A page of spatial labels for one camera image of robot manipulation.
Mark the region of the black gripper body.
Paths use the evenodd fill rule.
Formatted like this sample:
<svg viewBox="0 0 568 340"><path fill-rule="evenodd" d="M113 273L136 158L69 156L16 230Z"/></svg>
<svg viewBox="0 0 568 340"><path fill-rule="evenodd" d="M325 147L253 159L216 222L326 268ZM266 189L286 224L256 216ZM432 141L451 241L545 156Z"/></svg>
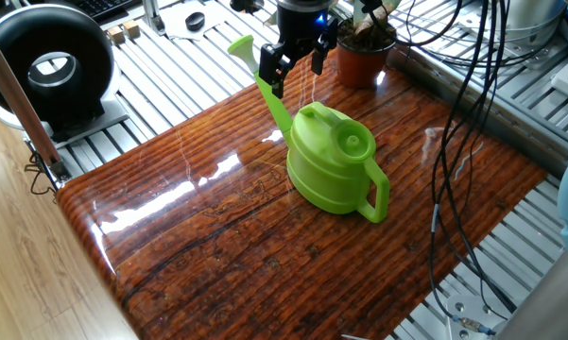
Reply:
<svg viewBox="0 0 568 340"><path fill-rule="evenodd" d="M298 11L278 7L277 25L284 50L313 50L324 34L336 30L336 18L327 8Z"/></svg>

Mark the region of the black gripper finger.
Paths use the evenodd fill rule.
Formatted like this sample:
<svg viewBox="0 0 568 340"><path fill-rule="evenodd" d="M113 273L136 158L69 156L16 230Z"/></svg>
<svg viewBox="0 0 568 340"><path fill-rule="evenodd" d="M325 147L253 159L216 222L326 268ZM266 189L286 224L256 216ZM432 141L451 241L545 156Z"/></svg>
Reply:
<svg viewBox="0 0 568 340"><path fill-rule="evenodd" d="M316 75L321 75L328 53L336 48L338 19L335 16L319 16L314 23L314 29L316 32L313 34L311 70Z"/></svg>
<svg viewBox="0 0 568 340"><path fill-rule="evenodd" d="M279 99L284 96L284 80L296 61L290 44L266 43L261 47L259 77L271 87L272 93Z"/></svg>

